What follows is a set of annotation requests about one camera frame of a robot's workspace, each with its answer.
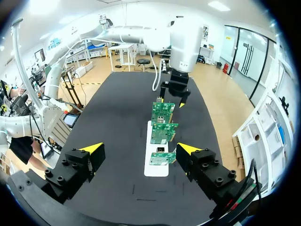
stool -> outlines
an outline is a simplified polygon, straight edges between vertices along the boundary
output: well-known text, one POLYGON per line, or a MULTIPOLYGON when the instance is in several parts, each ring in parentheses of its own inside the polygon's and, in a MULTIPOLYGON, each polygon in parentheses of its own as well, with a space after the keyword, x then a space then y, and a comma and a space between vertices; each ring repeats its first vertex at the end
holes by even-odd
POLYGON ((145 72, 145 65, 149 65, 151 61, 148 59, 139 59, 137 63, 143 66, 143 72, 145 72))

computer screen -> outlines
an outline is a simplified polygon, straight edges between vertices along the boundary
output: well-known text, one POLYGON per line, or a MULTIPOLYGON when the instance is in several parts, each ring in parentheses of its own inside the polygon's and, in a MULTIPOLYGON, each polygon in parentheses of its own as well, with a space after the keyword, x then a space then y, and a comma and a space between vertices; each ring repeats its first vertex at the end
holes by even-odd
POLYGON ((42 142, 40 145, 41 145, 42 156, 43 158, 46 158, 47 155, 51 152, 51 148, 45 142, 42 142))
POLYGON ((77 120, 77 117, 77 115, 68 114, 65 116, 64 121, 70 128, 72 128, 75 121, 77 120))

green circuit board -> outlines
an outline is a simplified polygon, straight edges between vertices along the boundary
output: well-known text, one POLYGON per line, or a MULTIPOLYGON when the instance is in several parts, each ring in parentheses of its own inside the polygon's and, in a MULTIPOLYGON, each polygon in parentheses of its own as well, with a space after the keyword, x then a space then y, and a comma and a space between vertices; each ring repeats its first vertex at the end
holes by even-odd
POLYGON ((170 123, 174 112, 174 103, 152 103, 151 125, 154 123, 170 123))
POLYGON ((175 152, 170 153, 152 153, 150 165, 167 165, 175 162, 175 152))
POLYGON ((168 141, 172 141, 175 136, 175 128, 178 123, 155 123, 152 126, 151 144, 165 145, 168 141))

door frame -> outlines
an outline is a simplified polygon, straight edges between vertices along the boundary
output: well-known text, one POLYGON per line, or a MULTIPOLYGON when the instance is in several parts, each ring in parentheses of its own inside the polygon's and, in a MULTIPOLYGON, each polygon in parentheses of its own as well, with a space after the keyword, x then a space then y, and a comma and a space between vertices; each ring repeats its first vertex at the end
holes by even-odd
POLYGON ((273 42, 273 43, 275 43, 275 44, 276 44, 276 42, 275 42, 274 40, 268 38, 267 36, 263 35, 263 34, 260 34, 260 33, 258 33, 258 32, 255 32, 255 31, 252 31, 252 30, 249 30, 249 29, 246 29, 246 28, 236 27, 236 26, 231 26, 231 25, 225 25, 225 26, 226 26, 226 27, 234 27, 234 28, 238 28, 238 36, 237 36, 237 42, 236 42, 236 48, 235 48, 235 52, 234 52, 234 57, 233 57, 233 60, 232 60, 232 64, 231 64, 229 73, 227 73, 227 75, 229 75, 229 76, 230 76, 230 74, 231 74, 231 72, 232 72, 232 68, 233 68, 233 65, 234 65, 234 63, 235 63, 235 58, 236 58, 236 53, 237 53, 237 50, 238 50, 238 43, 239 43, 240 30, 241 30, 241 29, 246 30, 246 31, 253 32, 253 33, 255 33, 255 34, 258 34, 258 35, 260 35, 260 36, 262 36, 262 37, 264 37, 264 38, 266 38, 266 39, 268 40, 268 41, 267 41, 267 49, 266 49, 265 58, 264 58, 263 66, 262 66, 262 69, 261 69, 261 73, 260 73, 259 78, 258 78, 258 80, 257 80, 257 82, 256 82, 256 85, 255 85, 255 87, 254 87, 254 89, 253 89, 253 92, 252 92, 252 94, 251 94, 250 97, 249 97, 250 102, 253 104, 253 102, 251 101, 251 98, 253 97, 255 91, 257 90, 257 87, 258 87, 258 85, 259 85, 259 83, 260 83, 260 79, 261 79, 262 74, 263 74, 263 70, 264 70, 264 68, 265 68, 265 64, 266 64, 267 56, 268 56, 268 50, 269 50, 269 41, 271 41, 271 42, 273 42))

trash bin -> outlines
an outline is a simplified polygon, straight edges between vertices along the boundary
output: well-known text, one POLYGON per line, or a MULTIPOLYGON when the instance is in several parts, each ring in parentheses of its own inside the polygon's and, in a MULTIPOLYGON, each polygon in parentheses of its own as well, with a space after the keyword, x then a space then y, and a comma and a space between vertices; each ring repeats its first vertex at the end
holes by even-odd
POLYGON ((221 62, 217 62, 217 63, 216 63, 216 68, 217 68, 217 69, 221 69, 221 67, 222 67, 221 62))

